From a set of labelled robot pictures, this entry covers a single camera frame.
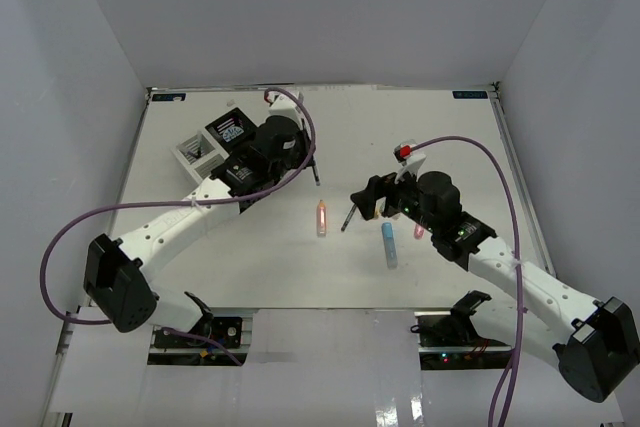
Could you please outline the black gel pen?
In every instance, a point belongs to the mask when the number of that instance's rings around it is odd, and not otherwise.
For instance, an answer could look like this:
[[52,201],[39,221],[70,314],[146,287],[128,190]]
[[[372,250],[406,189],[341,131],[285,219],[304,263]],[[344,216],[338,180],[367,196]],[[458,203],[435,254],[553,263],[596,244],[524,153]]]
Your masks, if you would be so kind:
[[319,187],[321,185],[321,181],[320,181],[320,176],[318,171],[318,164],[317,164],[317,161],[315,160],[313,162],[312,172],[314,176],[315,185]]
[[346,215],[346,217],[345,217],[345,219],[344,219],[344,221],[343,221],[343,223],[341,225],[341,228],[340,228],[341,232],[345,232],[346,231],[349,223],[351,222],[352,218],[355,215],[356,210],[357,210],[357,206],[355,204],[352,204],[351,208],[349,209],[349,211],[348,211],[348,213],[347,213],[347,215]]

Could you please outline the large light blue highlighter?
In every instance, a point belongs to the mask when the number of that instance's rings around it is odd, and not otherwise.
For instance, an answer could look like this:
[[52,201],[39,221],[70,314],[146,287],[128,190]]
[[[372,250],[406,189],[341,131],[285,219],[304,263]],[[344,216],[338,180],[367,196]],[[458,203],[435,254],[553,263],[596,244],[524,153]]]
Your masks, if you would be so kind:
[[395,244],[395,237],[392,224],[390,222],[384,222],[381,225],[382,241],[385,251],[385,259],[387,268],[390,270],[398,267],[398,257]]

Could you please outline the pink orange-tip highlighter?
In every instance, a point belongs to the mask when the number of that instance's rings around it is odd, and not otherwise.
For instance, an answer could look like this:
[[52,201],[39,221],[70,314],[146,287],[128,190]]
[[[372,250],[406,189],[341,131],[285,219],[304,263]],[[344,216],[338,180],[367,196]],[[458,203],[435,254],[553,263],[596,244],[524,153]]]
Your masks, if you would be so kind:
[[322,199],[319,200],[316,207],[316,235],[318,237],[327,235],[327,209]]

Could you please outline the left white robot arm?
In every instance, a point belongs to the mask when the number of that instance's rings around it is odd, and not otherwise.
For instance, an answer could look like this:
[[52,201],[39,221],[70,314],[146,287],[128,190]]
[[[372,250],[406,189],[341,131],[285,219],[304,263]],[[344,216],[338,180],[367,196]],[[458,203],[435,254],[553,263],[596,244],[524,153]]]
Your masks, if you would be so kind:
[[117,239],[96,237],[88,248],[86,293],[121,333],[157,325],[176,330],[188,345],[202,345],[211,334],[210,308],[195,294],[159,287],[155,279],[214,227],[300,172],[309,149],[303,121],[269,116],[186,197],[185,206]]

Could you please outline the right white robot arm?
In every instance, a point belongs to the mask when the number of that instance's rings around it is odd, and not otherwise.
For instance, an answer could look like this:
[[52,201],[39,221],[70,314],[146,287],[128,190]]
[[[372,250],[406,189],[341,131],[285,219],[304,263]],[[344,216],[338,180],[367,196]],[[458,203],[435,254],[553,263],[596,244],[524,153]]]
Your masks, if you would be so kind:
[[638,366],[639,335],[629,306],[616,297],[598,300],[530,262],[518,263],[504,239],[463,210],[449,175],[375,175],[350,200],[365,220],[378,202],[383,216],[408,217],[430,232],[443,258],[521,299],[534,317],[523,349],[556,367],[584,398],[604,402]]

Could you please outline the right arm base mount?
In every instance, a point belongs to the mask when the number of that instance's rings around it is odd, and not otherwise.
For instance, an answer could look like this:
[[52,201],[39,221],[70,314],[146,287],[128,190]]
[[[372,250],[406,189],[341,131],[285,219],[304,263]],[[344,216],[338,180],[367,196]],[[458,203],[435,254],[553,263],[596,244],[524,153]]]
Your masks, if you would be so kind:
[[512,348],[481,337],[469,319],[453,315],[423,315],[410,332],[417,337],[422,371],[502,369]]

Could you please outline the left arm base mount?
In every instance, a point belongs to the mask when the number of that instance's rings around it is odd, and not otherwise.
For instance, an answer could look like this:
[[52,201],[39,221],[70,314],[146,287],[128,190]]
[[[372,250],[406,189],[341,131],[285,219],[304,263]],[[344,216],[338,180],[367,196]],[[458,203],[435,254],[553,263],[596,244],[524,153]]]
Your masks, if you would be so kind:
[[242,317],[216,316],[187,336],[156,329],[148,364],[239,367],[246,360],[249,343],[250,331]]

